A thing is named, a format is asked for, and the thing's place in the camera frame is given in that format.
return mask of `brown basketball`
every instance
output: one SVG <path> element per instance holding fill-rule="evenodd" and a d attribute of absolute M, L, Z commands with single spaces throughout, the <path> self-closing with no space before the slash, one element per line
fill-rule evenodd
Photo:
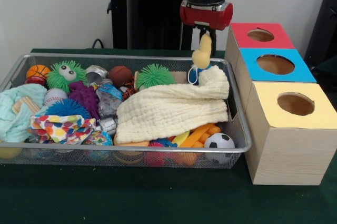
<path fill-rule="evenodd" d="M 109 71 L 108 77 L 111 79 L 112 84 L 119 88 L 132 81 L 132 72 L 125 66 L 116 66 Z"/>
<path fill-rule="evenodd" d="M 27 71 L 26 78 L 30 78 L 32 76 L 39 76 L 42 77 L 43 79 L 46 79 L 47 74 L 50 71 L 51 70 L 45 65 L 34 65 L 30 67 L 29 70 Z"/>

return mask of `wooden box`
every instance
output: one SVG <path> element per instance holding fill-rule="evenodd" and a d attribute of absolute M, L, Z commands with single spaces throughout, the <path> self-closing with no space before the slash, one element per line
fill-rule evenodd
<path fill-rule="evenodd" d="M 316 80 L 295 49 L 242 48 L 236 82 L 246 110 L 253 81 L 312 82 Z"/>
<path fill-rule="evenodd" d="M 232 23 L 229 28 L 225 59 L 236 72 L 241 48 L 294 48 L 291 40 L 277 23 Z"/>
<path fill-rule="evenodd" d="M 337 113 L 318 84 L 253 82 L 246 117 L 253 184 L 321 183 L 337 148 Z"/>

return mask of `toy pile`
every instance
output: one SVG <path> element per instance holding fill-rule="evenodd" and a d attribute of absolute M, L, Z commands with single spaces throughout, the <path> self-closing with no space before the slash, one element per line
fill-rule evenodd
<path fill-rule="evenodd" d="M 170 72 L 151 64 L 134 74 L 127 66 L 83 69 L 75 61 L 49 67 L 33 65 L 24 85 L 0 93 L 0 139 L 3 142 L 87 144 L 151 148 L 235 148 L 216 126 L 228 120 L 229 83 L 225 73 L 210 64 L 210 38 L 202 37 L 189 73 Z M 59 153 L 71 150 L 59 150 Z M 1 153 L 0 158 L 19 154 Z M 194 165 L 197 153 L 114 151 L 123 163 L 144 160 L 161 166 L 165 160 Z M 90 151 L 104 160 L 110 151 Z M 207 153 L 210 160 L 224 164 Z"/>

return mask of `purple spiky toy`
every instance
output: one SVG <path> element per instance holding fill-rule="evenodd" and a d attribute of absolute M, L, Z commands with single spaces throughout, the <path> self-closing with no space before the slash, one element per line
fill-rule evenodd
<path fill-rule="evenodd" d="M 82 81 L 69 84 L 71 93 L 69 98 L 77 101 L 84 106 L 90 113 L 91 117 L 99 120 L 98 102 L 100 101 L 92 86 L 85 86 Z"/>

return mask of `wire mesh basket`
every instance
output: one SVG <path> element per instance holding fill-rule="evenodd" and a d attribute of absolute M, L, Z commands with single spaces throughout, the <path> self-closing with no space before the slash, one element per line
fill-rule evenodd
<path fill-rule="evenodd" d="M 63 60 L 75 60 L 84 69 L 90 65 L 99 65 L 109 70 L 116 65 L 125 65 L 133 72 L 152 63 L 166 66 L 170 71 L 185 72 L 192 65 L 191 58 L 181 57 L 31 53 L 22 56 L 15 63 L 0 85 L 0 92 L 22 85 L 31 66 L 36 64 L 51 66 Z M 233 139 L 235 149 L 1 143 L 0 163 L 230 169 L 241 153 L 250 148 L 251 137 L 230 64 L 223 59 L 211 59 L 211 63 L 225 72 L 230 83 L 230 94 L 226 100 L 229 121 L 219 123 L 218 126 L 223 133 Z"/>

